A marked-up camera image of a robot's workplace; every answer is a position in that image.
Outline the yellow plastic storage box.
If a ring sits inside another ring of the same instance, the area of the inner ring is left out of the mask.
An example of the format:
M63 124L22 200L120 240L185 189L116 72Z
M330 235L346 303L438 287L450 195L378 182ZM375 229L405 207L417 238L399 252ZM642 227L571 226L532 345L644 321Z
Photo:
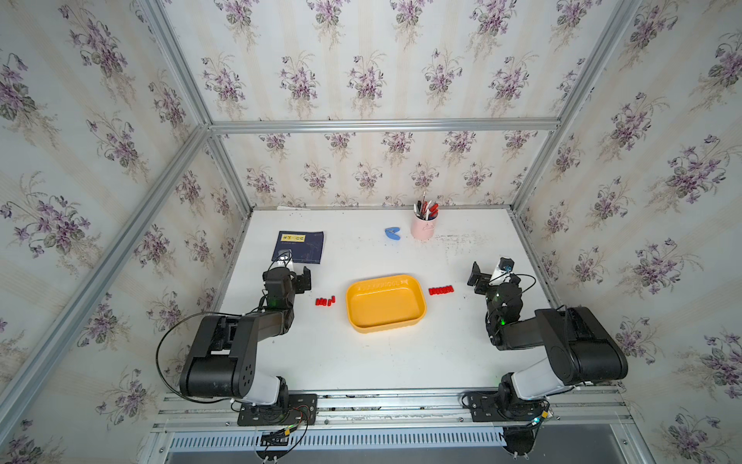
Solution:
M357 281L346 292L346 304L349 323L361 334L413 326L427 313L422 288L410 275Z

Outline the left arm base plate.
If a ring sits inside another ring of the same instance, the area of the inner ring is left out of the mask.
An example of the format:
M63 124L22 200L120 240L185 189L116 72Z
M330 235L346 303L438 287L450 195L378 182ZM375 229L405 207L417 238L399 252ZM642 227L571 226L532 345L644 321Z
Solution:
M237 425L314 425L318 412L317 394L289 394L284 404L242 405L238 413Z

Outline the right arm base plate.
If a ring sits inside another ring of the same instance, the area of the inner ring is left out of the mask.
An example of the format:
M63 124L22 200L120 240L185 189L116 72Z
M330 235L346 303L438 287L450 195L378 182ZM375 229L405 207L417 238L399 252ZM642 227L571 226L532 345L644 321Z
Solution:
M540 423L550 409L546 399L523 400L497 391L464 392L461 404L475 423Z

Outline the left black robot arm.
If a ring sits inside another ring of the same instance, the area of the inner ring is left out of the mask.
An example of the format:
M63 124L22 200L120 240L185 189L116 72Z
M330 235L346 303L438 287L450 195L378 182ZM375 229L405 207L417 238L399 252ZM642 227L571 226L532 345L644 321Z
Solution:
M188 399L231 399L253 406L288 407L289 392L280 376L257 367L258 344L283 336L295 319L295 299L311 289L311 272L287 267L263 273L264 295L244 315L205 316L185 358L179 393Z

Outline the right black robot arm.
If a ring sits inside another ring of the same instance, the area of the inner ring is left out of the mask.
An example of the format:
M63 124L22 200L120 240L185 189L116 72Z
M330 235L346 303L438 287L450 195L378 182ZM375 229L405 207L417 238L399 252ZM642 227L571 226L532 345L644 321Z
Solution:
M523 274L502 259L497 275L471 266L467 286L485 298L485 329L500 351L542 347L546 358L518 372L507 373L498 386L504 404L541 400L584 383L624 379L628 361L614 338L587 307L537 309L523 319Z

